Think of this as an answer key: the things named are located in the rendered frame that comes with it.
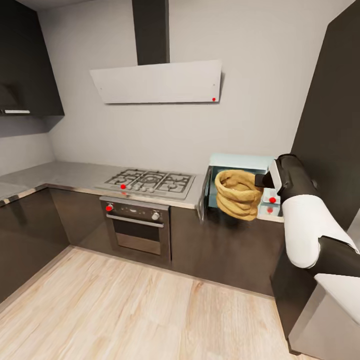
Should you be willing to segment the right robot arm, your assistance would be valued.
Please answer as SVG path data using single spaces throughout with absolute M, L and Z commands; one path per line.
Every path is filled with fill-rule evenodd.
M 275 189 L 280 196 L 286 253 L 293 265 L 309 272 L 360 326 L 360 252 L 302 167 L 295 155 L 281 155 L 266 174 L 255 174 L 254 186 Z

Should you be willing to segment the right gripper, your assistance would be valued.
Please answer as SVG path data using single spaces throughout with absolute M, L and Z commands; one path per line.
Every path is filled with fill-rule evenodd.
M 274 182 L 268 179 L 268 172 L 266 174 L 256 173 L 254 176 L 254 186 L 260 188 L 274 189 Z

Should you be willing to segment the microwave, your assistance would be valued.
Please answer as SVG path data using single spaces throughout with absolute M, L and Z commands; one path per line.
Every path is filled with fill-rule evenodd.
M 202 193 L 198 200 L 200 224 L 205 224 L 209 197 L 216 197 L 218 190 L 215 186 L 215 179 L 218 173 L 225 170 L 243 170 L 252 174 L 266 174 L 269 164 L 276 160 L 276 156 L 262 156 L 250 154 L 227 154 L 213 153 L 211 155 L 207 173 L 202 185 Z M 261 196 L 261 203 L 274 203 L 280 205 L 281 197 L 277 195 L 275 188 L 264 187 Z

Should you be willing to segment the popcorn bag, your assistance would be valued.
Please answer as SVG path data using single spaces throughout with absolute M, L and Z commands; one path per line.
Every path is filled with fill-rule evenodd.
M 215 187 L 216 204 L 228 215 L 245 221 L 257 217 L 264 187 L 255 186 L 255 174 L 244 170 L 223 170 L 215 177 Z

